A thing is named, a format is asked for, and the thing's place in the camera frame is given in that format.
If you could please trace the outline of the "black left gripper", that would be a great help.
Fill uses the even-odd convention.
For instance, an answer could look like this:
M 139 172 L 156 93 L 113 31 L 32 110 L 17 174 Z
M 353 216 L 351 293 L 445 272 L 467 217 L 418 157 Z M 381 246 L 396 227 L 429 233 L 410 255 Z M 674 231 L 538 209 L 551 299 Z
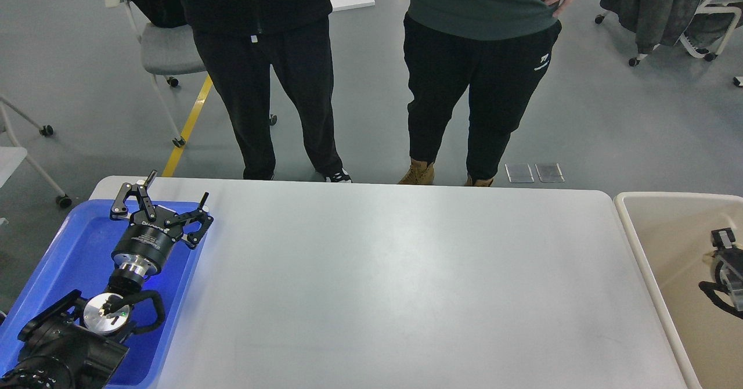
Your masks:
M 133 272 L 141 277 L 158 275 L 180 240 L 189 249 L 195 249 L 211 227 L 214 218 L 205 209 L 208 192 L 193 211 L 177 214 L 168 207 L 154 206 L 149 197 L 149 185 L 157 177 L 152 170 L 143 183 L 122 183 L 119 193 L 110 208 L 111 220 L 129 219 L 119 243 L 112 251 L 111 259 L 116 268 L 131 266 Z M 138 212 L 130 212 L 127 200 L 133 197 L 139 206 Z M 184 228 L 197 223 L 199 228 L 184 233 Z

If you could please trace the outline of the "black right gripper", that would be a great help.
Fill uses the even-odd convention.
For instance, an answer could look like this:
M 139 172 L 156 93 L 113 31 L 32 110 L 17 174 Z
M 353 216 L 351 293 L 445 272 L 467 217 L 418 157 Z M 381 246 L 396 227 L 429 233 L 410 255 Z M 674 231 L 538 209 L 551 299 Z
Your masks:
M 732 302 L 733 312 L 742 310 L 742 253 L 736 246 L 732 228 L 712 230 L 710 241 L 713 252 L 712 277 Z

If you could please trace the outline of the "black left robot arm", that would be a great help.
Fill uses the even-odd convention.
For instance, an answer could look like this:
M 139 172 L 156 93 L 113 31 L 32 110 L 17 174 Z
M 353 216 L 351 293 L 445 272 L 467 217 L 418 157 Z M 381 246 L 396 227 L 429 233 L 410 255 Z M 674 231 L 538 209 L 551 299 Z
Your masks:
M 153 201 L 156 173 L 72 210 L 2 318 L 3 388 L 147 388 L 213 217 Z

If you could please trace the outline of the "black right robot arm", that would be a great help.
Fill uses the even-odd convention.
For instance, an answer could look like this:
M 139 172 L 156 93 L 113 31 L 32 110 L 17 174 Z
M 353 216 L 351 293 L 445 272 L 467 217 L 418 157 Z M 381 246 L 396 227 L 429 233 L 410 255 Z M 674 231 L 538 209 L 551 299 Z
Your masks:
M 714 306 L 742 318 L 742 249 L 736 244 L 732 228 L 712 230 L 710 240 L 713 251 L 709 253 L 711 282 L 701 281 L 698 288 Z

